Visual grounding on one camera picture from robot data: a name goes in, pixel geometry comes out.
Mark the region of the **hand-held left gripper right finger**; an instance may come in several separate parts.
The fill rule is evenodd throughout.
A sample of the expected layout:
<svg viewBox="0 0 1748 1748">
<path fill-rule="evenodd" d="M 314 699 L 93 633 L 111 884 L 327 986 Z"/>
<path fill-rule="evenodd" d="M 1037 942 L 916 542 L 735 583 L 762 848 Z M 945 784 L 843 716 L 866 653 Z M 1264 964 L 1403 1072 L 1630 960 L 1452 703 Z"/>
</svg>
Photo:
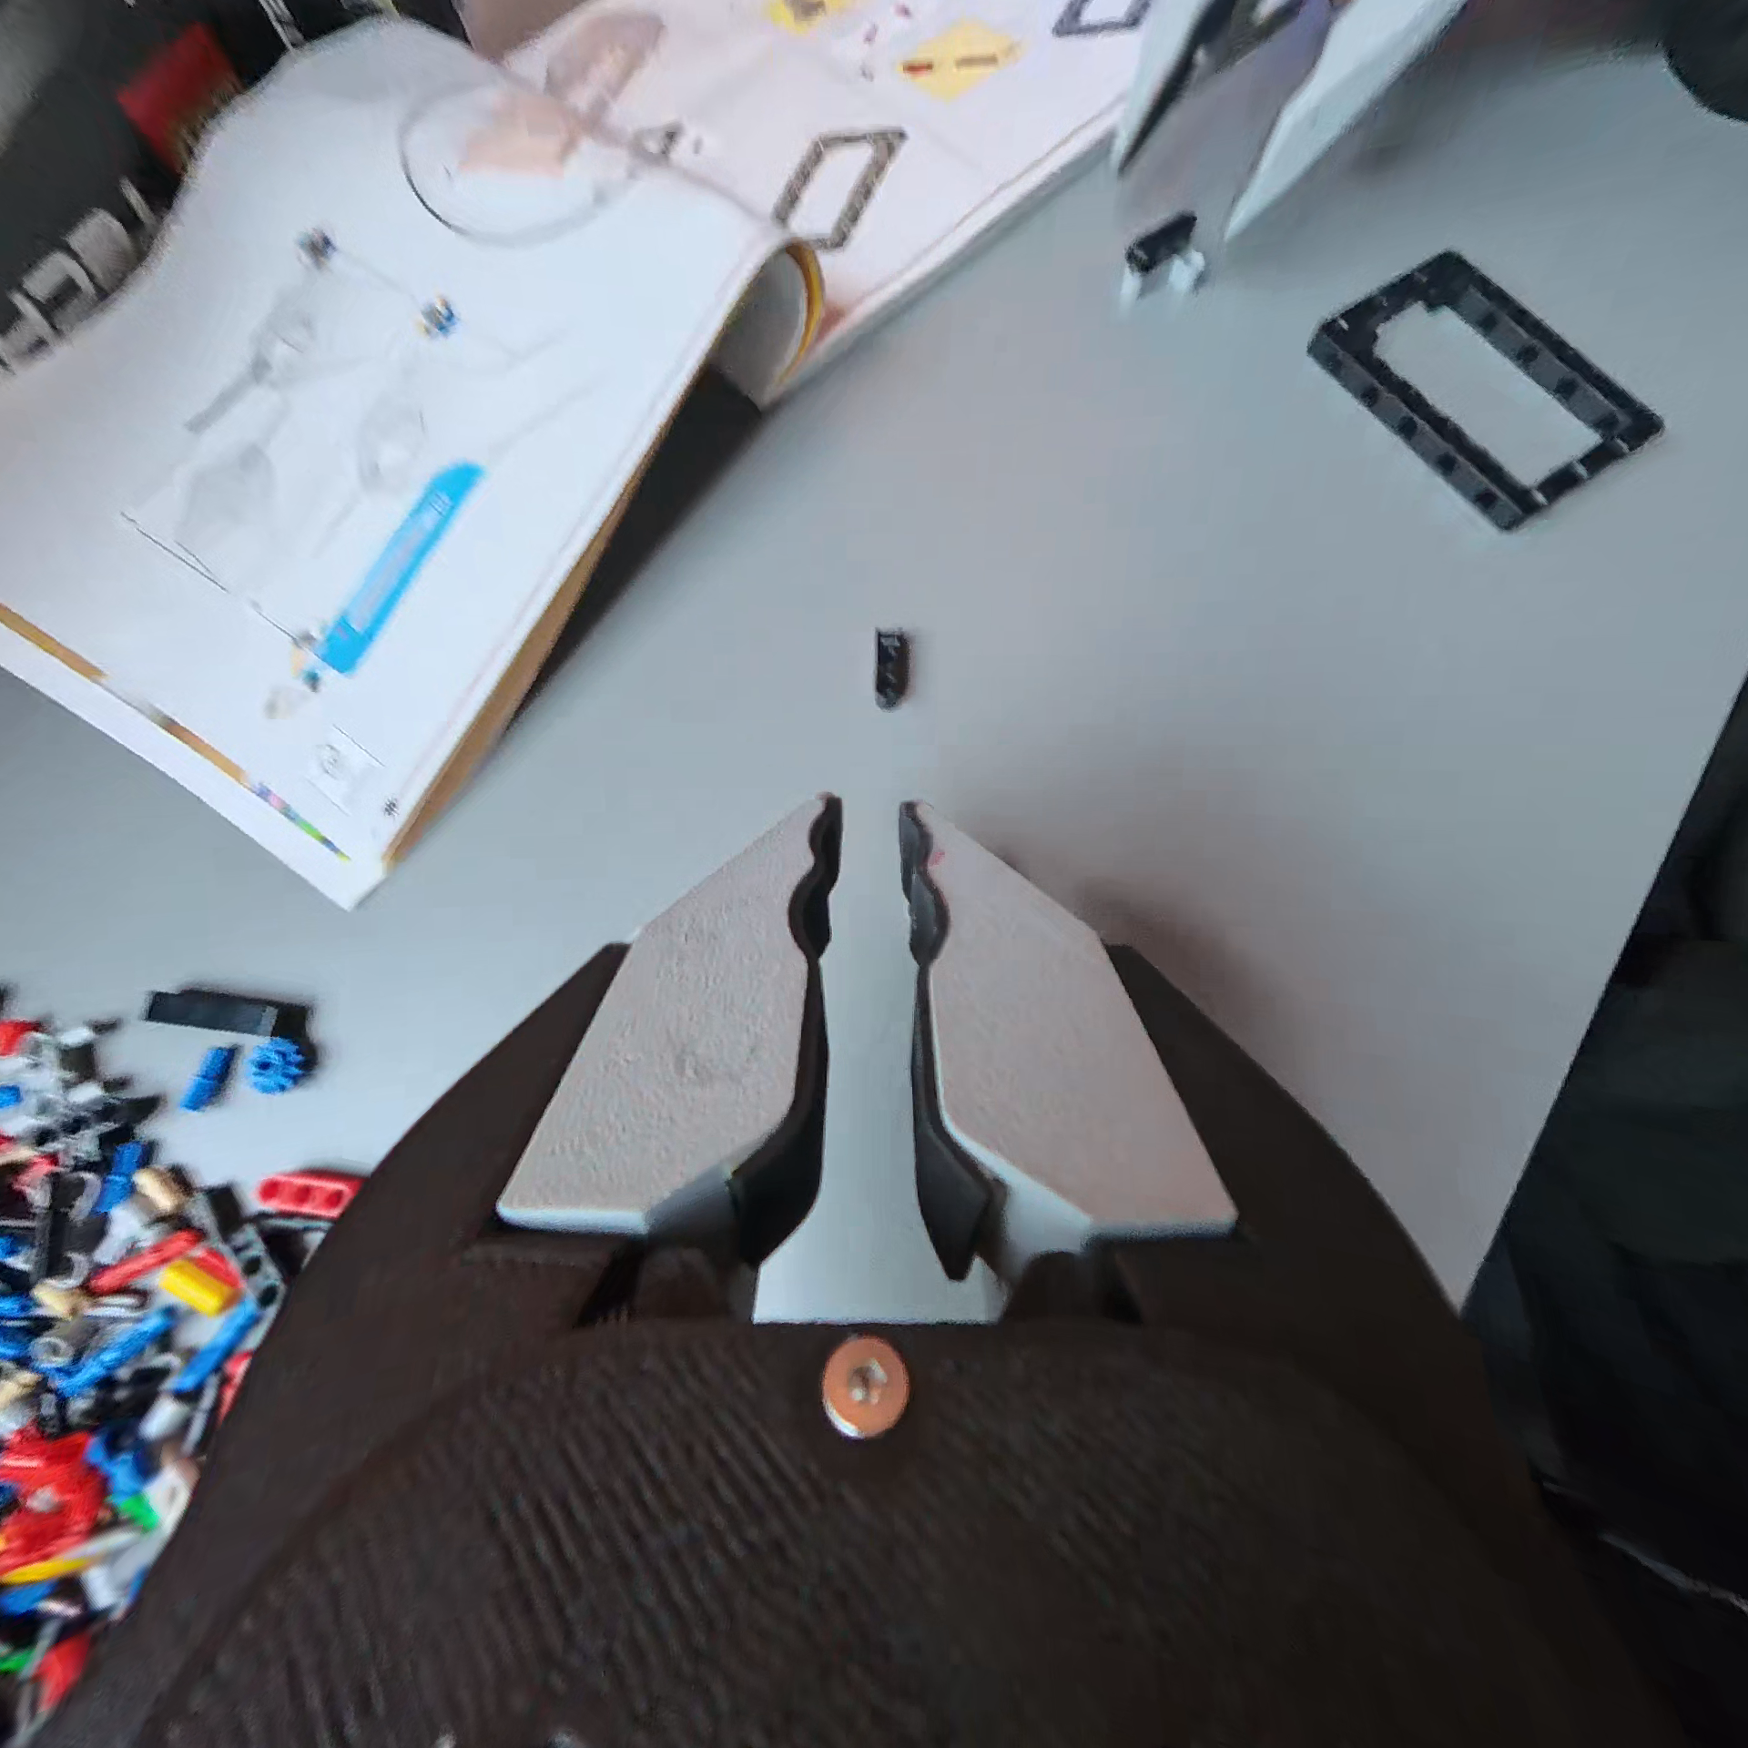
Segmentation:
<svg viewBox="0 0 1748 1748">
<path fill-rule="evenodd" d="M 918 1206 L 951 1282 L 1229 1239 L 1235 1198 L 1103 936 L 935 807 L 899 813 Z"/>
</svg>

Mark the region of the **lego set box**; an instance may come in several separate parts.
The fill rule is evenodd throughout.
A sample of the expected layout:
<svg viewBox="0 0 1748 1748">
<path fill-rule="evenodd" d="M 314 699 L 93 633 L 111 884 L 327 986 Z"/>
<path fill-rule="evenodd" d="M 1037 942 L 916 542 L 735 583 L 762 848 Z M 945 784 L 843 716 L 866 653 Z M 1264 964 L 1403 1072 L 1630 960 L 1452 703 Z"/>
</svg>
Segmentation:
<svg viewBox="0 0 1748 1748">
<path fill-rule="evenodd" d="M 291 50 L 402 4 L 7 1 L 5 377 L 143 263 L 210 123 Z"/>
</svg>

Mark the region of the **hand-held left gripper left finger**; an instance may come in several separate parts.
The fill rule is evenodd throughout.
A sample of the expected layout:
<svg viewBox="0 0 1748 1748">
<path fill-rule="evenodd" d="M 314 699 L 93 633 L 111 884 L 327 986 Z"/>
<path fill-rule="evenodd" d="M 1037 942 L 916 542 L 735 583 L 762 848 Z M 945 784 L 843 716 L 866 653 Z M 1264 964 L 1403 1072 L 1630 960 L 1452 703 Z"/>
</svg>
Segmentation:
<svg viewBox="0 0 1748 1748">
<path fill-rule="evenodd" d="M 799 805 L 631 938 L 497 1196 L 506 1224 L 759 1267 L 819 1194 L 842 801 Z"/>
</svg>

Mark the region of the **black rectangular lego frame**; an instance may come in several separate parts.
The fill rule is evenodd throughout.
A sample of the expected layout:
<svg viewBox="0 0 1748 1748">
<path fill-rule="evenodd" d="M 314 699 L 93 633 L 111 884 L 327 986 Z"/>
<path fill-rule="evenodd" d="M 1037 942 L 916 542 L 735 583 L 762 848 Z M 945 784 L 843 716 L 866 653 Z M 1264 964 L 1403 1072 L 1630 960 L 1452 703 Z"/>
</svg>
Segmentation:
<svg viewBox="0 0 1748 1748">
<path fill-rule="evenodd" d="M 1589 445 L 1537 480 L 1521 478 L 1474 432 L 1382 355 L 1411 310 L 1456 318 L 1496 356 L 1589 434 Z M 1308 356 L 1498 532 L 1509 533 L 1663 438 L 1664 420 L 1549 322 L 1456 251 L 1439 251 L 1326 318 Z"/>
</svg>

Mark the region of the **lego instruction booklet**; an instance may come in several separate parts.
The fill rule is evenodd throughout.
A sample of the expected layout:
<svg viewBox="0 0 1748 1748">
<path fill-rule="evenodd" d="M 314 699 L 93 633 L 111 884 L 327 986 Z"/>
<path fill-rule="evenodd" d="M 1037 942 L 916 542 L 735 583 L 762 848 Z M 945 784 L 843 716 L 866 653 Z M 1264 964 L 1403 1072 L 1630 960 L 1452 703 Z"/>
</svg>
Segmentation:
<svg viewBox="0 0 1748 1748">
<path fill-rule="evenodd" d="M 394 9 L 5 319 L 5 667 L 353 909 L 698 383 L 766 410 L 1108 143 L 1150 4 Z"/>
</svg>

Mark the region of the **pile of small lego pieces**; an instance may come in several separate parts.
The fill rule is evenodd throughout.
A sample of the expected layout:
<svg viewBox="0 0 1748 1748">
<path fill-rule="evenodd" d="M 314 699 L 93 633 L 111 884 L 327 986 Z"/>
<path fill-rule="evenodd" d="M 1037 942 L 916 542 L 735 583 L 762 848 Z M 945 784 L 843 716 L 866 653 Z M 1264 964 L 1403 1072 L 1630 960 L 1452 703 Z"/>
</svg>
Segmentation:
<svg viewBox="0 0 1748 1748">
<path fill-rule="evenodd" d="M 217 1431 L 363 1172 L 159 1157 L 115 1024 L 3 1022 L 5 1744 L 65 1701 L 183 1522 Z"/>
</svg>

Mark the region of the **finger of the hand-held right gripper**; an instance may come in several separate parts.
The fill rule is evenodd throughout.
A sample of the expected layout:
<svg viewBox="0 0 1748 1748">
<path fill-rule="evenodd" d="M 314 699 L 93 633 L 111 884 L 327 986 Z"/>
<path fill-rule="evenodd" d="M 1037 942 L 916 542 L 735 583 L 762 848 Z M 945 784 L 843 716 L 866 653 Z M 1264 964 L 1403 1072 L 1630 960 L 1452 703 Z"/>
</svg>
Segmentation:
<svg viewBox="0 0 1748 1748">
<path fill-rule="evenodd" d="M 1187 148 L 1201 123 L 1235 123 L 1242 143 L 1218 145 L 1217 161 L 1258 179 L 1313 99 L 1313 1 L 1152 4 L 1110 164 L 1137 174 Z"/>
<path fill-rule="evenodd" d="M 1464 9 L 1462 1 L 1335 6 L 1310 74 L 1286 99 L 1243 179 L 1224 239 L 1233 242 L 1281 200 Z"/>
</svg>

